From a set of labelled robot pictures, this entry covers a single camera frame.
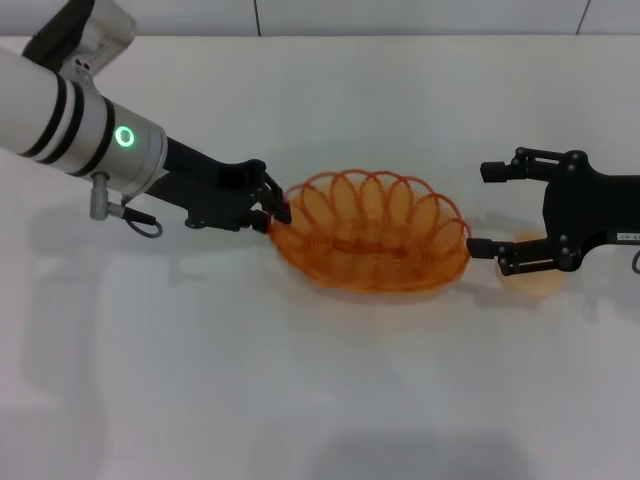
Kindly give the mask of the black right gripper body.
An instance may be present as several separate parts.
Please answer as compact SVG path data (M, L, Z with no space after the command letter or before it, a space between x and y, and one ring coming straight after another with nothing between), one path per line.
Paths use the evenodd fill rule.
M547 152L551 162L543 219L554 261L564 272L580 268L604 245L639 244L639 177L595 170L585 152Z

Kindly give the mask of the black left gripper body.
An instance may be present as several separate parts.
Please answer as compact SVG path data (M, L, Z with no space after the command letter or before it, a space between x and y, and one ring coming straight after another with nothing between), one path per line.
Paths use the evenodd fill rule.
M170 138L164 169L146 193L185 210L187 227L251 228L249 212L260 203L266 173L263 161L226 164Z

